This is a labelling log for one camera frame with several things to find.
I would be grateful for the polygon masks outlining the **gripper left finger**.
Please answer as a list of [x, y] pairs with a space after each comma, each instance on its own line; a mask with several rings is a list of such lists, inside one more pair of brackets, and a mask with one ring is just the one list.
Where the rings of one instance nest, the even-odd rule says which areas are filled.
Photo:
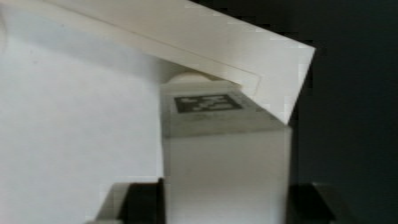
[[167, 224], [163, 179], [112, 185], [87, 224]]

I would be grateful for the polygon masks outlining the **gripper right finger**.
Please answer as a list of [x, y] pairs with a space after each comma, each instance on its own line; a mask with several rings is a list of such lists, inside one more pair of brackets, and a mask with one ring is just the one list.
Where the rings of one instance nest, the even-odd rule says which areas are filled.
[[360, 224], [328, 184], [300, 183], [289, 186], [286, 224]]

